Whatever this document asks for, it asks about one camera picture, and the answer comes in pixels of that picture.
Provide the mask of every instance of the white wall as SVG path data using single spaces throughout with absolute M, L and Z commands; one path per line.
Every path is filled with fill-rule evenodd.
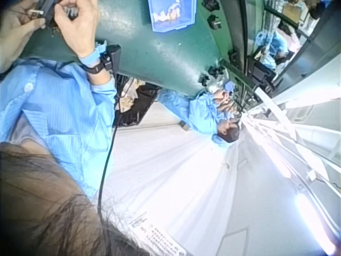
M 235 197 L 217 256 L 316 255 L 320 248 L 299 215 L 293 188 L 246 131 L 239 145 Z

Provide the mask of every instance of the small component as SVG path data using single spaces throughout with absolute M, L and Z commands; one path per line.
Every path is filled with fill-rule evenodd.
M 224 67 L 218 67 L 218 74 L 219 75 L 224 75 L 224 70 L 225 70 Z
M 54 27 L 54 6 L 59 0 L 39 0 L 36 5 L 36 12 L 33 12 L 35 18 L 45 18 L 48 27 Z
M 210 12 L 220 10 L 220 6 L 217 0 L 204 0 L 201 4 Z
M 210 17 L 208 17 L 207 22 L 208 22 L 209 27 L 213 30 L 217 30 L 217 29 L 222 28 L 221 20 L 219 19 L 219 17 L 217 17 L 214 14 L 212 14 Z
M 208 69 L 208 73 L 211 75 L 211 76 L 213 76 L 215 79 L 217 79 L 218 78 L 218 76 L 219 76 L 219 71 L 218 71 L 218 69 L 217 68 L 215 68 L 215 67 L 210 67 L 209 69 Z
M 208 80 L 209 80 L 209 77 L 206 76 L 206 75 L 204 75 L 204 76 L 200 79 L 199 83 L 200 83 L 203 87 L 207 87 L 207 81 L 208 81 Z
M 43 15 L 44 14 L 44 11 L 41 11 L 41 10 L 28 10 L 30 13 L 37 13 L 37 14 L 40 14 L 40 15 Z

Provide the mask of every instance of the black cable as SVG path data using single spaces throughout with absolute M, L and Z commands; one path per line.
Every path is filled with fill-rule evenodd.
M 316 178 L 316 180 L 319 182 L 326 183 L 324 180 L 320 180 L 319 178 Z M 338 189 L 341 189 L 341 187 L 339 187 L 338 184 L 336 184 L 335 182 L 330 182 L 330 184 L 334 185 L 334 187 L 336 187 Z
M 116 91 L 118 92 L 117 76 L 116 76 L 116 74 L 114 75 L 114 77 L 115 77 Z M 100 220 L 101 220 L 102 223 L 103 223 L 102 194 L 103 194 L 103 186 L 104 186 L 105 174 L 107 173 L 107 167 L 108 167 L 109 159 L 110 159 L 112 148 L 113 148 L 113 142 L 115 141 L 115 135 L 116 135 L 116 132 L 117 132 L 118 124 L 119 124 L 119 122 L 121 121 L 121 118 L 122 118 L 121 105 L 120 105 L 119 99 L 118 99 L 118 109 L 119 109 L 118 122 L 116 123 L 115 129 L 114 129 L 113 134 L 112 134 L 111 145 L 110 145 L 110 149 L 109 149 L 109 152 L 108 152 L 107 160 L 105 161 L 104 170 L 103 170 L 103 174 L 102 174 L 102 180 L 101 180 L 101 184 L 100 184 L 100 190 L 99 190 L 99 194 L 98 194 L 97 212 L 98 212 L 98 215 L 100 216 Z

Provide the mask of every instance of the shirt pocket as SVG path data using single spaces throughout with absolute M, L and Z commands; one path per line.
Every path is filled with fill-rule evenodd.
M 82 153 L 83 140 L 77 134 L 54 134 L 48 131 L 47 117 L 44 112 L 23 109 L 23 112 L 38 135 L 44 140 L 49 151 L 60 165 L 77 182 L 83 181 Z
M 79 183 L 83 176 L 83 140 L 79 135 L 50 134 L 45 136 L 49 150 L 56 161 Z

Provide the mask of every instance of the workstation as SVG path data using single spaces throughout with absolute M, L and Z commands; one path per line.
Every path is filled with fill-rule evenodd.
M 1 30 L 20 56 L 0 65 L 3 177 L 19 188 L 6 195 L 50 202 L 27 199 L 27 216 L 51 207 L 62 228 L 9 237 L 65 255 L 337 255 L 339 1 L 34 2 L 4 7 L 44 22 L 19 54 Z M 60 179 L 11 174 L 30 163 Z M 3 218 L 21 218 L 13 201 Z M 92 254 L 69 253 L 80 233 Z

